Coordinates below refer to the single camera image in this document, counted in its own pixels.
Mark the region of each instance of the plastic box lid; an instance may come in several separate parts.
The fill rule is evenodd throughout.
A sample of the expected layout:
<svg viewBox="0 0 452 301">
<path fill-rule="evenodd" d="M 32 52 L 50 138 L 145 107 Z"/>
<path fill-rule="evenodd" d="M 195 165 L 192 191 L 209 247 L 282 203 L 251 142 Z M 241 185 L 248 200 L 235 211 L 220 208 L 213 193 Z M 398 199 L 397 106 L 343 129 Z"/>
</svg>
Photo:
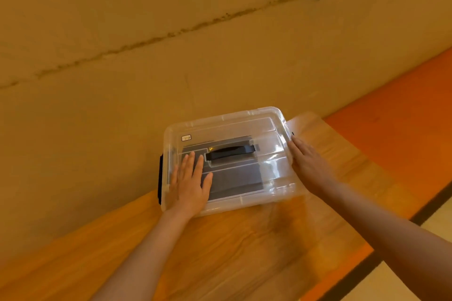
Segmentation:
<svg viewBox="0 0 452 301">
<path fill-rule="evenodd" d="M 200 215 L 290 198 L 304 192 L 291 168 L 290 132 L 275 107 L 183 122 L 164 134 L 161 207 L 166 210 L 173 167 L 195 151 L 204 155 L 203 178 L 213 172 Z"/>
</svg>

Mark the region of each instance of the floor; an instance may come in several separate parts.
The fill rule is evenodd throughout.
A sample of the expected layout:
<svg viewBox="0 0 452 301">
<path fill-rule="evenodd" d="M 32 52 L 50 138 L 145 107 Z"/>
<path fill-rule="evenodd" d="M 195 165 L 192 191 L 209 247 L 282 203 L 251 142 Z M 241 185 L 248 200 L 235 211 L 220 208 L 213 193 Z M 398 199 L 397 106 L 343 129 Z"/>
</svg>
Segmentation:
<svg viewBox="0 0 452 301">
<path fill-rule="evenodd" d="M 423 228 L 452 241 L 452 199 L 449 199 L 423 225 Z M 343 301 L 419 300 L 385 264 L 381 263 Z"/>
</svg>

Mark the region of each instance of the wooden table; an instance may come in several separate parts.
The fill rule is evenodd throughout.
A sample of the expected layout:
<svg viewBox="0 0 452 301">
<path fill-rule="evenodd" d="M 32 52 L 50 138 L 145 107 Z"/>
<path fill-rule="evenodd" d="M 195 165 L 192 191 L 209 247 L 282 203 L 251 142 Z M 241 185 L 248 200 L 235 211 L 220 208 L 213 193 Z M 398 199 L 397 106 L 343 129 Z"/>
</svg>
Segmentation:
<svg viewBox="0 0 452 301">
<path fill-rule="evenodd" d="M 289 127 L 330 161 L 338 177 L 405 218 L 417 199 L 318 116 Z M 0 271 L 0 300 L 86 300 L 161 214 L 156 191 L 105 214 Z M 369 247 L 313 195 L 190 221 L 155 300 L 316 299 L 322 285 Z"/>
</svg>

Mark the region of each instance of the left hand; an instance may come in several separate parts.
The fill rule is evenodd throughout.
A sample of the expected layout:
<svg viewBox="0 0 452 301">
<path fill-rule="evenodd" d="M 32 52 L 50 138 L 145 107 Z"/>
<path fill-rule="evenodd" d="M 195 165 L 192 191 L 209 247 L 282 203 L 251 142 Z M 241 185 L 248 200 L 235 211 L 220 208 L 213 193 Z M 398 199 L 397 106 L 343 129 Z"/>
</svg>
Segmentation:
<svg viewBox="0 0 452 301">
<path fill-rule="evenodd" d="M 199 155 L 193 170 L 195 152 L 185 155 L 180 167 L 176 166 L 171 174 L 170 194 L 174 193 L 173 208 L 180 211 L 187 220 L 201 212 L 209 199 L 213 173 L 208 173 L 201 188 L 204 155 Z"/>
</svg>

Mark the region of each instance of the transparent lid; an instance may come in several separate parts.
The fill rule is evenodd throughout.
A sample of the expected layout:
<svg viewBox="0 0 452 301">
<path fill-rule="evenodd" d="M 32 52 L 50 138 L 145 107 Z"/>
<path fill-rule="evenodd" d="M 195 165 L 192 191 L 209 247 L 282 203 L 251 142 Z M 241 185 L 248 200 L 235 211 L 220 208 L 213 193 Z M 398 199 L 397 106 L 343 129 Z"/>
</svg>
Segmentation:
<svg viewBox="0 0 452 301">
<path fill-rule="evenodd" d="M 173 167 L 186 153 L 204 155 L 203 178 L 213 172 L 206 212 L 277 201 L 296 192 L 289 130 L 281 111 L 261 108 L 174 124 L 164 134 L 162 209 Z"/>
</svg>

